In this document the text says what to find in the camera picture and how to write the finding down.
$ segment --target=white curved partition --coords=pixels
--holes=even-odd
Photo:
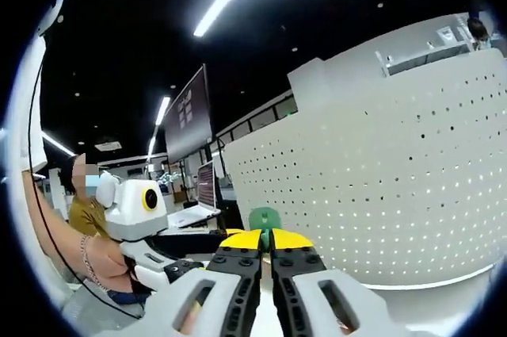
[[[277,209],[328,267],[379,288],[487,270],[505,251],[507,222],[501,53],[445,59],[366,87],[227,145],[242,219],[258,206]]]

